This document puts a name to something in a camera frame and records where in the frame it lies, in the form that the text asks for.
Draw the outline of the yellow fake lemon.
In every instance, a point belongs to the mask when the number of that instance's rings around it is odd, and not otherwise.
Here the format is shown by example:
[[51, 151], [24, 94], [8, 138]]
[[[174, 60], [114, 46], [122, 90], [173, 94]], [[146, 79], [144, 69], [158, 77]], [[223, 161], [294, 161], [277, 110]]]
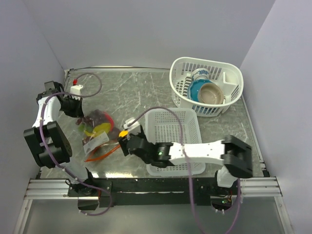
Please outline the yellow fake lemon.
[[128, 135], [128, 131], [127, 130], [123, 130], [119, 133], [118, 137], [126, 137]]

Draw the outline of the beige bowl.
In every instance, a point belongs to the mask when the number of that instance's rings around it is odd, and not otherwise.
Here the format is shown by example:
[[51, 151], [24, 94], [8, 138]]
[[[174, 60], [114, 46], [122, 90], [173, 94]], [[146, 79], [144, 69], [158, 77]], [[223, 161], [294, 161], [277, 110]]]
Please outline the beige bowl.
[[224, 96], [216, 84], [206, 83], [199, 89], [198, 100], [204, 104], [219, 105], [223, 103]]

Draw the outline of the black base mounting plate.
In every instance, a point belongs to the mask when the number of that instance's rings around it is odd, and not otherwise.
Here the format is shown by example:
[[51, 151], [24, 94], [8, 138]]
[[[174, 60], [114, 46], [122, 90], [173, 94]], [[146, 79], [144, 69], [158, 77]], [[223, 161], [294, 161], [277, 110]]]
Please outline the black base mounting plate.
[[[95, 186], [105, 189], [77, 191], [68, 189], [68, 196], [81, 198], [78, 207], [93, 210], [127, 205], [177, 205], [189, 204], [189, 180], [186, 177], [176, 178], [96, 178]], [[237, 182], [230, 188], [219, 187], [214, 177], [194, 177], [193, 196], [198, 206], [230, 207], [231, 198], [237, 195]]]

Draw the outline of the green fake lettuce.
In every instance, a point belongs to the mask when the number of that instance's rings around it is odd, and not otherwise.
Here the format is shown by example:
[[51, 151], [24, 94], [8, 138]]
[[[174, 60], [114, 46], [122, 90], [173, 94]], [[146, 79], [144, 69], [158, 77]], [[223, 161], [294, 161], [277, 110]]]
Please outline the green fake lettuce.
[[82, 123], [82, 124], [80, 124], [79, 126], [78, 126], [78, 131], [79, 132], [84, 132], [86, 129], [87, 129], [87, 125], [86, 124], [84, 124], [84, 123]]

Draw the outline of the blue white porcelain cup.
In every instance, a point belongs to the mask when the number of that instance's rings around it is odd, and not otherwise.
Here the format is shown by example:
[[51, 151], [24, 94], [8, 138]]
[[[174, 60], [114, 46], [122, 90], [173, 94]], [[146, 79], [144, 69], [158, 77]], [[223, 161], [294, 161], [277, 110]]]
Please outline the blue white porcelain cup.
[[196, 81], [196, 80], [200, 80], [200, 79], [209, 79], [209, 78], [210, 78], [210, 72], [206, 68], [198, 68], [198, 69], [195, 69], [191, 73], [191, 80], [192, 81]]

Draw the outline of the purple fake grapes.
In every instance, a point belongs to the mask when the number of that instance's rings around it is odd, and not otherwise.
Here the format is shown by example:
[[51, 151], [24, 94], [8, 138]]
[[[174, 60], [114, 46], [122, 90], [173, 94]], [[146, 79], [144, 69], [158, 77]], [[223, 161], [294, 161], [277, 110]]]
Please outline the purple fake grapes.
[[93, 122], [95, 126], [107, 122], [106, 114], [99, 109], [91, 111], [88, 114], [88, 118]]

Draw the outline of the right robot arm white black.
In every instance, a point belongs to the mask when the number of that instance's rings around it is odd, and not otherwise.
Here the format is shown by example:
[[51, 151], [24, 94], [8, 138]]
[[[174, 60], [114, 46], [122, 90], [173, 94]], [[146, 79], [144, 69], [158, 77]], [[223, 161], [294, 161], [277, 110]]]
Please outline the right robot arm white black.
[[225, 194], [237, 179], [253, 177], [252, 148], [242, 140], [227, 135], [210, 143], [180, 144], [176, 142], [149, 142], [145, 134], [119, 133], [118, 142], [125, 156], [139, 157], [145, 164], [167, 168], [187, 163], [221, 165], [216, 173], [213, 188]]

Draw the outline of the yellow fake banana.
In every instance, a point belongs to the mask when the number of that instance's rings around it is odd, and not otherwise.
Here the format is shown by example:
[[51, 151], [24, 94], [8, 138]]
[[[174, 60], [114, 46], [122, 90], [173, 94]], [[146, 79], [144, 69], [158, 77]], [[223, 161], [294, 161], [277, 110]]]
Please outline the yellow fake banana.
[[99, 135], [106, 133], [108, 134], [111, 130], [112, 125], [110, 123], [102, 123], [93, 128], [93, 130], [85, 130], [84, 133], [88, 137], [98, 137]]

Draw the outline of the white perforated rectangular basket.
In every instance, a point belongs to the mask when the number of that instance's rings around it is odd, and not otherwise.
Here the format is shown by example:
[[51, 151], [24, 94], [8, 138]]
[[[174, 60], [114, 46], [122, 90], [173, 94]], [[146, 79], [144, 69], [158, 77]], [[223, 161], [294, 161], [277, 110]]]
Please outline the white perforated rectangular basket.
[[[169, 109], [177, 115], [181, 122], [183, 130], [183, 143], [202, 143], [195, 111], [188, 108]], [[153, 109], [145, 114], [145, 135], [147, 140], [153, 144], [161, 142], [180, 143], [180, 126], [177, 119], [170, 112], [163, 109]], [[186, 163], [167, 168], [158, 168], [149, 164], [146, 168], [147, 172], [152, 176], [188, 176]], [[203, 173], [205, 168], [205, 163], [191, 163], [191, 172], [193, 175]]]

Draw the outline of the teal bowl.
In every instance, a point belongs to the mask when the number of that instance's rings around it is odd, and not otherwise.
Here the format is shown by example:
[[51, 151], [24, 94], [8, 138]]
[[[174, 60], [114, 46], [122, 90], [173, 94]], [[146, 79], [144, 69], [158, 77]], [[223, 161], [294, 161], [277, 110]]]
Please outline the teal bowl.
[[204, 84], [207, 83], [212, 82], [209, 79], [199, 79], [192, 81], [188, 87], [187, 98], [192, 101], [199, 102], [199, 90]]

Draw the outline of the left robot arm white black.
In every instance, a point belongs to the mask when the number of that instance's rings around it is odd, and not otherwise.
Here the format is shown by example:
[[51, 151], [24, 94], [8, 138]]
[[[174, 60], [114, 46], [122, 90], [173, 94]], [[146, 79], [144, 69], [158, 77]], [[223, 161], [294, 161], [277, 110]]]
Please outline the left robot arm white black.
[[49, 81], [44, 86], [45, 91], [36, 98], [39, 106], [36, 121], [23, 133], [26, 143], [38, 166], [62, 170], [69, 176], [70, 189], [79, 195], [94, 195], [97, 184], [91, 172], [72, 159], [71, 145], [58, 124], [60, 112], [73, 118], [84, 117], [83, 87], [75, 85], [67, 94], [61, 83]]

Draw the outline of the clear zip top bag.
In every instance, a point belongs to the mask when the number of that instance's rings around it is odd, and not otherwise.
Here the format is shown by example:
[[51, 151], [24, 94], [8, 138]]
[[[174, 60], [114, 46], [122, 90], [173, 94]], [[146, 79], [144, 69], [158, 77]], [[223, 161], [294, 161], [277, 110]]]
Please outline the clear zip top bag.
[[[117, 141], [120, 129], [116, 126], [113, 118], [107, 112], [103, 112], [107, 117], [106, 123], [110, 123], [112, 125], [111, 130], [108, 134], [103, 133], [97, 137], [88, 137], [84, 132], [82, 132], [82, 146], [84, 153], [86, 154], [85, 162], [103, 160], [120, 148]], [[77, 126], [82, 123], [88, 126], [86, 129], [88, 131], [91, 131], [94, 127], [96, 127], [88, 118], [88, 115], [85, 115], [76, 121]]]

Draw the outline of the white oval dish rack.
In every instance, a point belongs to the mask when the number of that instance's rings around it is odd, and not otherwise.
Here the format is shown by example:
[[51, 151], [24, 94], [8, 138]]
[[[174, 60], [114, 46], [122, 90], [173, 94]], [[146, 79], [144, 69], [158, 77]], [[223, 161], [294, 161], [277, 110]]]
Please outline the white oval dish rack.
[[[192, 82], [191, 73], [198, 68], [209, 70], [209, 80], [223, 92], [222, 104], [204, 104], [187, 98], [188, 87]], [[243, 75], [236, 66], [191, 57], [181, 57], [173, 62], [170, 68], [169, 82], [172, 89], [172, 100], [176, 107], [191, 108], [199, 117], [216, 117], [226, 112], [231, 105], [239, 100], [244, 87]]]

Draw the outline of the aluminium frame rail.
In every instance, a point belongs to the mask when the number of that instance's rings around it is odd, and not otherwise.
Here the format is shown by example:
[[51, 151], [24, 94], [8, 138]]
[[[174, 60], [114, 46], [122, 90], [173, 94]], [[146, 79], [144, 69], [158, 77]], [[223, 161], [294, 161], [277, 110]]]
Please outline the aluminium frame rail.
[[[243, 197], [281, 197], [277, 178], [256, 177], [243, 179], [240, 182]], [[65, 179], [31, 179], [28, 183], [24, 199], [25, 200], [45, 200], [45, 199], [96, 199], [96, 196], [77, 197], [69, 195], [69, 185]]]

